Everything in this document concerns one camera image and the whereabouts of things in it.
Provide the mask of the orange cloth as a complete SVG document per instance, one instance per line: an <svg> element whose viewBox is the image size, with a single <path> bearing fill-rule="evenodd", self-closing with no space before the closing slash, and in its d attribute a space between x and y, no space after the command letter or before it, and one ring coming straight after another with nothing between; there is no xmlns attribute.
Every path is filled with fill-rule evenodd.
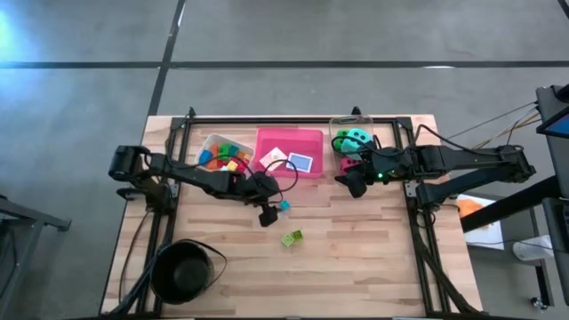
<svg viewBox="0 0 569 320"><path fill-rule="evenodd" d="M483 204L480 204L478 201L472 200L470 198L459 199L456 204L459 207L459 214L461 218L465 218L473 212L476 212L485 207Z"/></svg>

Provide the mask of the clear plastic bin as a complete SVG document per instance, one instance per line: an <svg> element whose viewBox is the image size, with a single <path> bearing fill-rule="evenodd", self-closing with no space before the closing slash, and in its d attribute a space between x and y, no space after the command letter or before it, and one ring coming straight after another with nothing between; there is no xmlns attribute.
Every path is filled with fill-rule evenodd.
<svg viewBox="0 0 569 320"><path fill-rule="evenodd" d="M333 149L332 142L338 130L349 130L353 128L364 130L368 132L373 138L372 141L365 143L362 147L359 148L359 150L357 151L358 154L360 151L367 151L370 150L371 148L373 149L379 148L377 139L374 137L373 120L369 116L344 116L344 117L332 118L329 122L329 133L331 138L330 145L333 151L333 160L338 175L341 175L340 174L341 159L347 156L335 152Z"/></svg>

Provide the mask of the tablet with blue screen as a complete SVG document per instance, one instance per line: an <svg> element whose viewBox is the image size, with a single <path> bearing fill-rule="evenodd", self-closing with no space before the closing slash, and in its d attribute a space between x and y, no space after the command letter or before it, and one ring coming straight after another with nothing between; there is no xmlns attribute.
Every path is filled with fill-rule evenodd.
<svg viewBox="0 0 569 320"><path fill-rule="evenodd" d="M539 125L536 132L551 137L569 139L569 106Z"/></svg>

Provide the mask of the black diagonal beam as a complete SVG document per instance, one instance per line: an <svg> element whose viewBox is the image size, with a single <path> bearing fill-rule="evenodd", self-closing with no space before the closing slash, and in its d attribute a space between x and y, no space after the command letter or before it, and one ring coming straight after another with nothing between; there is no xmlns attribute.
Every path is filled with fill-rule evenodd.
<svg viewBox="0 0 569 320"><path fill-rule="evenodd" d="M461 218L461 227L465 233L503 220L518 212L541 203L545 198L566 197L559 186L557 176L551 176L532 186L502 198L490 205Z"/></svg>

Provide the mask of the grey metal stand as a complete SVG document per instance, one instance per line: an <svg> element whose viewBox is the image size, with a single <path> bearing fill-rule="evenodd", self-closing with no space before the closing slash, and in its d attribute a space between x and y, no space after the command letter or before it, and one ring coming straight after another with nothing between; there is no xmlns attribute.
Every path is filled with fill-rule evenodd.
<svg viewBox="0 0 569 320"><path fill-rule="evenodd" d="M6 319L44 227L68 231L62 219L0 196L0 320Z"/></svg>

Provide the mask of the dark equipment cart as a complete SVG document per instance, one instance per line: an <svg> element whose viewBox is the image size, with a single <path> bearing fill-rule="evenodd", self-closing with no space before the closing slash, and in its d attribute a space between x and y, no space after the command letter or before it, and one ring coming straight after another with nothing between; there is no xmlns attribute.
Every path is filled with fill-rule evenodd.
<svg viewBox="0 0 569 320"><path fill-rule="evenodd" d="M569 84L541 87L536 90L536 95L542 123L569 106ZM545 198L542 206L550 240L556 251L555 262L561 290L565 304L569 306L569 139L545 136L554 168L553 176L557 176L566 197Z"/></svg>

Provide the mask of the teal foam die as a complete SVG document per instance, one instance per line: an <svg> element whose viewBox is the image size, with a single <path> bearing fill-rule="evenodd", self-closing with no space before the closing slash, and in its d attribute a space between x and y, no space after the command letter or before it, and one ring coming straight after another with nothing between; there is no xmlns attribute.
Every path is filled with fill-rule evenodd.
<svg viewBox="0 0 569 320"><path fill-rule="evenodd" d="M373 138L368 132L358 128L349 129L348 131L349 131L348 139L351 140L351 144L349 152L347 152L345 156L350 157L352 159L360 160L361 156L357 153L357 151L365 143L372 141Z"/></svg>

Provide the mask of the green foam die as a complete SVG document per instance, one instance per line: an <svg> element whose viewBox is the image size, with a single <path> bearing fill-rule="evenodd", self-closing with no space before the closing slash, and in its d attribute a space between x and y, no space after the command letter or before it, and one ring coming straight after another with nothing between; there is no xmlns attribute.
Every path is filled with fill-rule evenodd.
<svg viewBox="0 0 569 320"><path fill-rule="evenodd" d="M339 154L345 155L349 152L351 140L348 139L349 131L348 130L338 130L336 136L333 139L333 149L335 152Z"/></svg>

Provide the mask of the black side-mounted clamp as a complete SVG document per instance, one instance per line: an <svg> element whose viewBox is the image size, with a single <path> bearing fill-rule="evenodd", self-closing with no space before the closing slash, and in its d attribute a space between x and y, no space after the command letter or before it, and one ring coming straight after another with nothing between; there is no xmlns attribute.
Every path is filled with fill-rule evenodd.
<svg viewBox="0 0 569 320"><path fill-rule="evenodd" d="M145 191L138 188L119 188L116 193L126 201L146 198Z"/></svg>

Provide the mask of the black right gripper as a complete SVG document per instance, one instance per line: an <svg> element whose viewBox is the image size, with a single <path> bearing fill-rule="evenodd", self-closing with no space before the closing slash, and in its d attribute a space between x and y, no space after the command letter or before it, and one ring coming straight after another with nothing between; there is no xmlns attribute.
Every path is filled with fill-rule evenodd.
<svg viewBox="0 0 569 320"><path fill-rule="evenodd" d="M367 191L366 183L389 183L391 181L409 180L413 173L413 160L409 153L397 148L360 151L362 163L358 172L348 172L335 176L334 179L343 185L349 185L349 192L359 198Z"/></svg>

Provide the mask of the red foam die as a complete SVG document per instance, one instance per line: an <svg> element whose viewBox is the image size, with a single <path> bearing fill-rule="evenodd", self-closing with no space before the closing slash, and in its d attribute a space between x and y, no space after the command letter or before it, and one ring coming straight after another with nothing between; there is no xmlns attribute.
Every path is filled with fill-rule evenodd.
<svg viewBox="0 0 569 320"><path fill-rule="evenodd" d="M345 175L351 167L361 163L362 163L361 160L352 159L350 157L342 158L340 165L340 174Z"/></svg>

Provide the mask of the blue playing card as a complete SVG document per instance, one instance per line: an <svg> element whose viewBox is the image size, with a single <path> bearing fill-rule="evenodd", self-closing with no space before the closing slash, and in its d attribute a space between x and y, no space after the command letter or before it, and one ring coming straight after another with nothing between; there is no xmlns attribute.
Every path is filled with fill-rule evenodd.
<svg viewBox="0 0 569 320"><path fill-rule="evenodd" d="M286 168L298 172L311 173L313 158L298 153L290 153L286 162Z"/></svg>

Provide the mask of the white paper sheet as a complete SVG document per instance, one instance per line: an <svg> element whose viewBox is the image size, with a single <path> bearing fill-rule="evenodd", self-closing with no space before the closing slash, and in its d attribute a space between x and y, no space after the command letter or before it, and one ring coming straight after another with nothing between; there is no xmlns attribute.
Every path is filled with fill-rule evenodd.
<svg viewBox="0 0 569 320"><path fill-rule="evenodd" d="M472 200L478 201L485 207L487 205L493 204L494 200L486 199L478 196L468 196L468 195L458 195L456 202L459 199L470 198ZM481 228L465 232L464 238L469 245L475 245L479 247L494 249L494 250L504 250L504 243L502 238L501 223L493 222L489 225L483 226Z"/></svg>

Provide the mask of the white card deck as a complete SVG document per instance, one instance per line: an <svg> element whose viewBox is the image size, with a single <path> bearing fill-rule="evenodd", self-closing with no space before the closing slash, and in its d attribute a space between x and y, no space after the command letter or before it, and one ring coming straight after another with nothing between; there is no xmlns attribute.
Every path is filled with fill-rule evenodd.
<svg viewBox="0 0 569 320"><path fill-rule="evenodd" d="M259 160L259 164L262 170L268 170L269 172L282 171L286 167L285 161L287 159L288 155L285 152L278 147L274 147Z"/></svg>

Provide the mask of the white plastic bin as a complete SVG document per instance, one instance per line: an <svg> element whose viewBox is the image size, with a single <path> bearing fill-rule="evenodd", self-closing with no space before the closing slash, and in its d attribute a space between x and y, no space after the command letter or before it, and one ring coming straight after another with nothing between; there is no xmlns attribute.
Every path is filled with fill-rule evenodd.
<svg viewBox="0 0 569 320"><path fill-rule="evenodd" d="M216 172L216 171L212 171L212 170L208 169L207 165L199 165L198 164L198 158L199 158L201 152L204 149L209 150L209 147L213 143L217 143L218 145L229 144L230 146L236 146L239 148L239 152L237 153L237 155L236 156L230 156L228 161L221 161L218 159L219 169L216 171L228 171L226 165L229 161L235 161L238 164L245 164L247 166L252 161L252 159L254 157L254 149L253 148L250 148L250 147L248 147L248 146L246 146L240 142L237 142L235 140L231 140L231 139L226 138L226 137L219 135L217 133L213 133L213 134L210 134L205 139L204 144L199 149L199 151L195 157L195 164L197 164L199 167L201 167L202 169L205 169L207 171Z"/></svg>

